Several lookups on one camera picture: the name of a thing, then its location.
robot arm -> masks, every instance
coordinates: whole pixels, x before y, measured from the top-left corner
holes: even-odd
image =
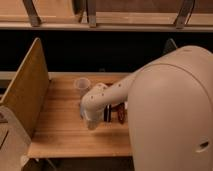
[[[140,69],[110,87],[103,83],[98,83],[83,97],[81,112],[86,120],[88,129],[92,130],[97,127],[103,117],[106,105],[127,100],[129,89],[139,72]]]
[[[88,128],[107,104],[128,102],[136,171],[212,171],[213,54],[182,47],[82,99]]]

dark background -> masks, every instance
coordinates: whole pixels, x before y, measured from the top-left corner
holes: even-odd
[[[159,58],[168,38],[213,52],[213,33],[0,30],[0,70],[17,70],[35,37],[49,71],[131,72]]]

wooden table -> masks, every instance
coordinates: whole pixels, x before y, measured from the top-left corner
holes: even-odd
[[[30,158],[131,156],[128,124],[101,123],[94,131],[80,117],[80,96],[73,87],[77,77],[87,77],[92,85],[114,83],[125,74],[67,75],[52,78],[29,147]]]

plastic cup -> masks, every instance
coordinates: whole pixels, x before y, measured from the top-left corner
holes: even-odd
[[[82,98],[91,88],[91,81],[88,78],[80,77],[74,81],[74,88]]]

floor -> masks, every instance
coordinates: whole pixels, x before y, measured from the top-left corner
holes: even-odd
[[[134,171],[131,157],[61,159],[58,171]],[[43,171],[52,171],[45,164]]]

